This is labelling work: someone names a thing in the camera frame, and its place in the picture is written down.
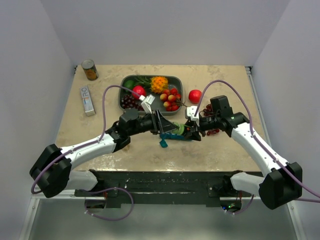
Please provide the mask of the teal weekly pill organizer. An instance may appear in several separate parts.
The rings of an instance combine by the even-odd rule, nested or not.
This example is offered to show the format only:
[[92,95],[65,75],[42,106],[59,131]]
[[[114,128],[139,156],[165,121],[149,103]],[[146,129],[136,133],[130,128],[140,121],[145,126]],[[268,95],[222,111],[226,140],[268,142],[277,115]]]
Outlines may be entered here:
[[184,136],[182,136],[182,135],[178,135],[178,134],[175,134],[175,133],[161,133],[160,135],[160,138],[162,139],[162,140],[166,140],[166,139],[168,139],[168,140],[181,140],[181,141],[186,141],[187,139],[184,137]]

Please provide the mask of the orange spiky fruit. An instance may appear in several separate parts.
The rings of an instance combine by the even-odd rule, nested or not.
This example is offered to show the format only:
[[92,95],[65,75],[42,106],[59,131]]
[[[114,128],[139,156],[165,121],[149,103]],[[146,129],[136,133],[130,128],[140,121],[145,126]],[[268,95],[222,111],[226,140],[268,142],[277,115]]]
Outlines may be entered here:
[[154,76],[150,79],[150,90],[153,93],[161,94],[169,86],[169,80],[164,76]]

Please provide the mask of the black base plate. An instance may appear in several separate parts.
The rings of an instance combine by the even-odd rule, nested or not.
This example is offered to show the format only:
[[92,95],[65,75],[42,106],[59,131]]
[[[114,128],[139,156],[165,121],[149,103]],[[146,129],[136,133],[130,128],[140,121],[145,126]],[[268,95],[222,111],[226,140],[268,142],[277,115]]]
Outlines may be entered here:
[[205,205],[219,207],[221,198],[239,193],[227,182],[230,172],[93,171],[98,184],[76,197],[106,197],[107,208],[121,204]]

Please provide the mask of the green lime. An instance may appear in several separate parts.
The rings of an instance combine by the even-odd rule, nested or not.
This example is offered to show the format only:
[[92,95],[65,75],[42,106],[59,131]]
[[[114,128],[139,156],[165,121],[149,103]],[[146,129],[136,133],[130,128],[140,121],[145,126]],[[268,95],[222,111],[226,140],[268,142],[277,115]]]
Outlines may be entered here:
[[132,90],[135,87],[135,85],[136,85],[136,82],[130,79],[130,80],[127,80],[123,86],[127,89]]

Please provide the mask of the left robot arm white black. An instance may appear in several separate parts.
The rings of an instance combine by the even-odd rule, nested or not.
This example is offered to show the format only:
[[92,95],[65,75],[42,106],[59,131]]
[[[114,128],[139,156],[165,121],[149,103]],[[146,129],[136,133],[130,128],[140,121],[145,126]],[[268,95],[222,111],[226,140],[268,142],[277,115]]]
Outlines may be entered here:
[[48,145],[29,171],[34,180],[32,194],[42,193],[52,198],[66,190],[71,178],[76,178],[72,170],[102,155],[115,153],[131,142],[131,136],[151,132],[164,134],[177,129],[177,125],[167,120],[159,110],[140,116],[136,109],[125,111],[109,129],[101,135],[68,147]]

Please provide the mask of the green leafy sprig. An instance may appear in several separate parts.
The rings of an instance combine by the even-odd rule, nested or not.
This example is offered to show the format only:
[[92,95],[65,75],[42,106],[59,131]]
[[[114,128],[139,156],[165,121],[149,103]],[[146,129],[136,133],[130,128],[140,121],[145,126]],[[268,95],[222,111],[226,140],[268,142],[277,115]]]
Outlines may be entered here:
[[151,87],[151,79],[146,76],[136,76],[134,79],[136,86],[142,86],[144,88]]

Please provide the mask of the detached teal pill compartment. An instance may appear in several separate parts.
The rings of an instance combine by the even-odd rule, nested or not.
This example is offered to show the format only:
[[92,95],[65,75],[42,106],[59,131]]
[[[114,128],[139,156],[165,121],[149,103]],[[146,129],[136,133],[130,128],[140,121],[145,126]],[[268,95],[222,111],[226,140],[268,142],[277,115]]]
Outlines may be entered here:
[[161,146],[162,148],[167,148],[167,147],[168,147],[168,144],[167,144],[167,142],[166,142],[165,139],[162,139],[162,140],[159,142],[159,144],[160,144],[160,146]]

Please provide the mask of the purple silver toothpaste box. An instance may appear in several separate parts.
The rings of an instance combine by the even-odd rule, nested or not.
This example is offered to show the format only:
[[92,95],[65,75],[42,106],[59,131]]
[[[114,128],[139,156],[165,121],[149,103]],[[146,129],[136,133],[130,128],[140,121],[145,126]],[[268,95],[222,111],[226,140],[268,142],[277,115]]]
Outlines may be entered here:
[[89,87],[87,85],[80,88],[80,95],[81,95],[85,115],[87,117],[94,116],[96,114],[96,111],[90,95]]

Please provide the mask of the dark grapes in tray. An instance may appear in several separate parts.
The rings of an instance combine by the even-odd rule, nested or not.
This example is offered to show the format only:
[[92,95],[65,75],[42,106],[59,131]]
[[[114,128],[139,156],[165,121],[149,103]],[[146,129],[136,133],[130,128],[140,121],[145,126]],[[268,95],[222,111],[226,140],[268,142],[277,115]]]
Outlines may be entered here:
[[129,94],[121,98],[120,106],[123,109],[137,109],[138,111],[144,110],[143,107],[141,106],[141,101]]

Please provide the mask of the red apple on table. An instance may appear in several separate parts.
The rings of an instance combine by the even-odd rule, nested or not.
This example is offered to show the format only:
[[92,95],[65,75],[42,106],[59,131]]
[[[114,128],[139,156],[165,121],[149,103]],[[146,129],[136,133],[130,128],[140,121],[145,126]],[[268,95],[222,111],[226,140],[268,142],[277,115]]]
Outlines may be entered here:
[[198,89],[193,89],[188,94],[188,100],[194,105],[197,105],[200,102],[201,97],[202,92]]

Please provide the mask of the red apple in tray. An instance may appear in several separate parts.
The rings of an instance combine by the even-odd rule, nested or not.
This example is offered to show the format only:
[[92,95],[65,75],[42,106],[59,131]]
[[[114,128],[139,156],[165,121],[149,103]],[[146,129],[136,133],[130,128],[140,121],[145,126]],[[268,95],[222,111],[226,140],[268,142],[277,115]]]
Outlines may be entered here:
[[132,91],[135,92],[135,94],[132,94],[134,97],[137,97],[138,95],[146,96],[145,89],[140,85],[135,86]]

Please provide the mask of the green pill bottle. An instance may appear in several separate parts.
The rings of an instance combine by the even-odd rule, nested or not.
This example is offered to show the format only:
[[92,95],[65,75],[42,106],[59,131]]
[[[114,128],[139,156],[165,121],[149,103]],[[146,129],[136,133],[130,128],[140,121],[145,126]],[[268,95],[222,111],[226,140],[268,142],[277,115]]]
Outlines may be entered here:
[[184,135],[186,131],[186,125],[178,122],[174,122],[173,124],[176,126],[176,129],[173,130],[172,133],[180,136]]

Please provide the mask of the cherry and strawberry bunch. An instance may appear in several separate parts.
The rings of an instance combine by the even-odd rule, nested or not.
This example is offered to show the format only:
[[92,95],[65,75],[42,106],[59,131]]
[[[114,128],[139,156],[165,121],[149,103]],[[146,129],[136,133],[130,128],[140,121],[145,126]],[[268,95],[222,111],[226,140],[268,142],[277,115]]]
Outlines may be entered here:
[[159,98],[167,112],[177,111],[183,105],[182,95],[177,88],[164,89]]

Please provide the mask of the red grapes on table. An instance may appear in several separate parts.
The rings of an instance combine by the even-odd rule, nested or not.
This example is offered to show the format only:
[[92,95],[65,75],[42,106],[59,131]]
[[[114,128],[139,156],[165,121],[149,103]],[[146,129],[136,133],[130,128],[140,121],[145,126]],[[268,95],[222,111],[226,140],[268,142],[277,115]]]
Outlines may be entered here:
[[[213,111],[212,105],[207,104],[206,107],[201,111],[201,113],[204,117],[209,117],[209,116],[213,116],[215,112]],[[206,135],[213,136],[215,134],[218,134],[219,132],[220,130],[218,128],[213,128],[213,129],[207,130]]]

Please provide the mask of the tin can orange label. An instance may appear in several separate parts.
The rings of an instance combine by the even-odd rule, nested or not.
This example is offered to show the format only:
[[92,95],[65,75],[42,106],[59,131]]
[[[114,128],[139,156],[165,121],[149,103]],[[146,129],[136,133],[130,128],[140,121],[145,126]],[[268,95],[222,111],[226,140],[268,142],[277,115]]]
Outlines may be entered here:
[[88,80],[94,81],[99,77],[96,65],[92,59],[86,59],[81,63],[81,67]]

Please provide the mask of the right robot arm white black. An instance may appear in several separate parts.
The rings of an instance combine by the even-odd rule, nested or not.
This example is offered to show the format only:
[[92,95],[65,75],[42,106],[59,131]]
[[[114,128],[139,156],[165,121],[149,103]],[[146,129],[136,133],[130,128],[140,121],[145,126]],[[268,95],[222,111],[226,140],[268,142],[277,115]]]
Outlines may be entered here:
[[259,177],[235,171],[223,183],[223,192],[230,197],[239,191],[247,192],[259,197],[271,210],[301,197],[301,166],[296,162],[289,163],[276,153],[250,127],[250,120],[243,113],[233,112],[225,95],[211,98],[210,103],[213,115],[201,116],[196,112],[196,106],[186,108],[187,129],[184,136],[199,141],[206,131],[219,129],[250,155],[262,173]]

